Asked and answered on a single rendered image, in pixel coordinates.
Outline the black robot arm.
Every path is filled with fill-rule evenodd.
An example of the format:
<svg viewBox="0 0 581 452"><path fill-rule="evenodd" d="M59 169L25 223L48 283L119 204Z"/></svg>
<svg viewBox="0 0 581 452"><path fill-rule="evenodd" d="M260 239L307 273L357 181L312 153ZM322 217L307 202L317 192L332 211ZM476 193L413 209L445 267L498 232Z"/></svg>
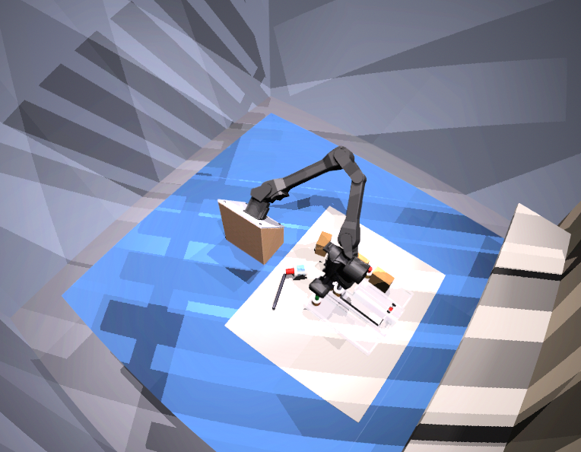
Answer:
<svg viewBox="0 0 581 452"><path fill-rule="evenodd" d="M303 168L286 177L264 181L260 186L250 191L251 198L243 210L257 220L264 220L269 206L275 200L281 201L290 196L288 192L315 177L334 171L344 170L351 178L351 189L348 197L348 206L344 223L338 235L341 246L329 242L323 250L327 252L327 264L330 269L342 271L332 277L345 291L360 284L367 276L370 265L359 258L358 245L360 244L360 213L364 200L366 175L354 161L354 154L344 146L338 146L324 156L323 159Z"/></svg>

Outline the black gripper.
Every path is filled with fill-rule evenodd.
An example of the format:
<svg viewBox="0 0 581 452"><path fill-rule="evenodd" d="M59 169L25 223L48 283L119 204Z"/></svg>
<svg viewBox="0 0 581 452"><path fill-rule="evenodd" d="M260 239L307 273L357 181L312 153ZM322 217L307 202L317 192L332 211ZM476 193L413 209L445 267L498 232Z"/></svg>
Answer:
<svg viewBox="0 0 581 452"><path fill-rule="evenodd" d="M330 269L327 261L324 263L324 266L325 268L323 269L323 272L325 275L320 275L318 278L315 277L309 284L309 290L316 294L320 299L323 299L334 287L332 284L333 275L336 273L338 275L343 270L343 267L338 270Z"/></svg>

